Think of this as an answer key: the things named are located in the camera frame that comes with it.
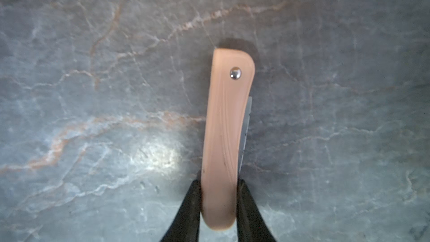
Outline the peach knife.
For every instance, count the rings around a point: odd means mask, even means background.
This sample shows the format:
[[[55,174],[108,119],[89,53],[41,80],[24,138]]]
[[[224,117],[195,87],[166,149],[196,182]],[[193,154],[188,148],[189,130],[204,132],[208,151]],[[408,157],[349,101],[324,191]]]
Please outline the peach knife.
[[[254,75],[255,63],[249,54],[215,49],[200,179],[201,212],[212,230],[227,230],[236,219],[240,141]]]

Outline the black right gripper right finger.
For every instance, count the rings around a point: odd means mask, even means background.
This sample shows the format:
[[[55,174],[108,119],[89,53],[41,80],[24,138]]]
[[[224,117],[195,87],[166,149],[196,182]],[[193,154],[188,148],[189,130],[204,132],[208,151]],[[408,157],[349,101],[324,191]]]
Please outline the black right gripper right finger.
[[[236,218],[239,242],[276,242],[244,179],[237,184]]]

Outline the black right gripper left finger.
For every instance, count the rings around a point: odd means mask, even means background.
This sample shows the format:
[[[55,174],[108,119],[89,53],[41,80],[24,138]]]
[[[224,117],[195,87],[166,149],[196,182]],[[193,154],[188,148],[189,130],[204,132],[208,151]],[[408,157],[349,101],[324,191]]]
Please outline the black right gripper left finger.
[[[161,242],[198,242],[202,194],[199,180],[194,180]]]

